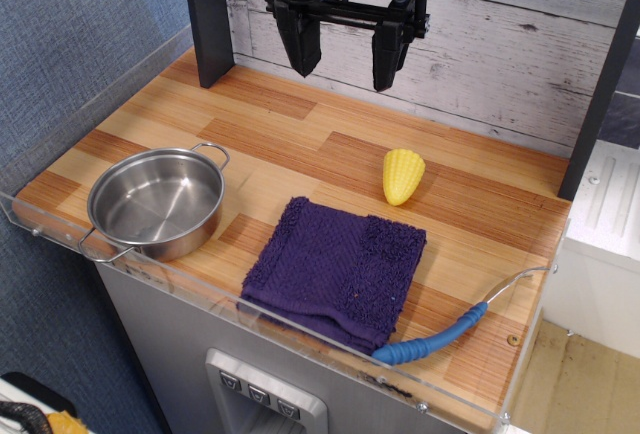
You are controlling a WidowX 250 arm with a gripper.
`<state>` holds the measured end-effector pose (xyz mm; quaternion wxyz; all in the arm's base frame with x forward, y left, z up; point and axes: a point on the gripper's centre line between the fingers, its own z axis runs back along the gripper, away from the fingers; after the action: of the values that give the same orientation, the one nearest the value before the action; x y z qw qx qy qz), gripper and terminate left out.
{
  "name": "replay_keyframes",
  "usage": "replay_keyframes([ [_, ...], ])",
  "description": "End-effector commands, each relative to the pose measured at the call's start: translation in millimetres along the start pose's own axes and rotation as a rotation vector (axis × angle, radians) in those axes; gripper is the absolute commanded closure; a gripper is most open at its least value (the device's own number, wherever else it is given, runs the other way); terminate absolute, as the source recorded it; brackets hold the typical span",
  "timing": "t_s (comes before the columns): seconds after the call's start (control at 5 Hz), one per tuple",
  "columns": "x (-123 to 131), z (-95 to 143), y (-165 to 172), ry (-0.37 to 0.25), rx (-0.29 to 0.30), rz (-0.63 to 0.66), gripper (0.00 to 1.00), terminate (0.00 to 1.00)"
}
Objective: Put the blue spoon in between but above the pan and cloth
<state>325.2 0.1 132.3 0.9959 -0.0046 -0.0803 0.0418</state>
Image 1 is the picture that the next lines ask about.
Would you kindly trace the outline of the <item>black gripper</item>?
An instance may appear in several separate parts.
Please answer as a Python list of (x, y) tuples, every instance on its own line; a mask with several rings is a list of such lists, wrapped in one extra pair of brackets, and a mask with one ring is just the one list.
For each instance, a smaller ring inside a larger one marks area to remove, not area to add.
[(319, 21), (365, 29), (377, 24), (372, 38), (376, 92), (391, 88), (403, 68), (410, 44), (406, 39), (422, 38), (428, 31), (427, 0), (265, 1), (267, 11), (275, 15), (291, 67), (303, 77), (321, 59)]

